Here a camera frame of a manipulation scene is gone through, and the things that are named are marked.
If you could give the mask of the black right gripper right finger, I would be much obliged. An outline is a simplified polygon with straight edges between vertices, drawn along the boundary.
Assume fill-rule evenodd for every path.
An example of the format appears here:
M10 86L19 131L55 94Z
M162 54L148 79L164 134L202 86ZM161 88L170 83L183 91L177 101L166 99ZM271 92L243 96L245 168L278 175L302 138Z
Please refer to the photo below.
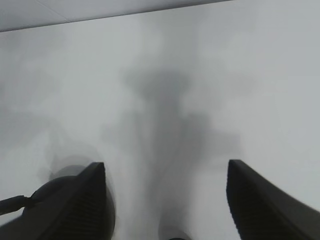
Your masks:
M320 238L320 213L269 182L242 160L228 162L226 197L242 240Z

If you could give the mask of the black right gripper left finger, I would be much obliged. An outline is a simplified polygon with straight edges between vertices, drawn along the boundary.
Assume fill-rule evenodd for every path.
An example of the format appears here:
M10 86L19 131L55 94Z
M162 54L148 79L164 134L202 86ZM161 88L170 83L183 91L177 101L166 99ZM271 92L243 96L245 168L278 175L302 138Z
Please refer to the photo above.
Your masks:
M0 208L25 208L0 228L2 240L102 240L105 237L105 166L93 162L46 198L13 197Z

